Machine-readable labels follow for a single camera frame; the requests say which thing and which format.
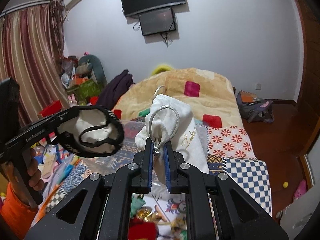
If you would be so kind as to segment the orange sleeve forearm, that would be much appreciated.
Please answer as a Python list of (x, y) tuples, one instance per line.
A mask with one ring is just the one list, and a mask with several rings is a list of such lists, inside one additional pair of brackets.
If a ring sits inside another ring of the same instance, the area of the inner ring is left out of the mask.
[(31, 208), (22, 203), (14, 193), (11, 183), (8, 184), (6, 199), (1, 207), (1, 216), (18, 239), (25, 238), (38, 211), (38, 206)]

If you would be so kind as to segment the left hand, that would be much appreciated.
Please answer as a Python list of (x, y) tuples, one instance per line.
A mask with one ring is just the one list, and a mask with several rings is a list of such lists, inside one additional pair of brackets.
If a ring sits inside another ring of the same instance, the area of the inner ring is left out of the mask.
[(44, 187), (44, 182), (41, 179), (42, 173), (39, 170), (38, 162), (34, 159), (36, 152), (34, 149), (29, 149), (29, 154), (31, 156), (31, 162), (28, 165), (28, 174), (30, 176), (29, 186), (32, 187), (35, 191), (41, 191)]

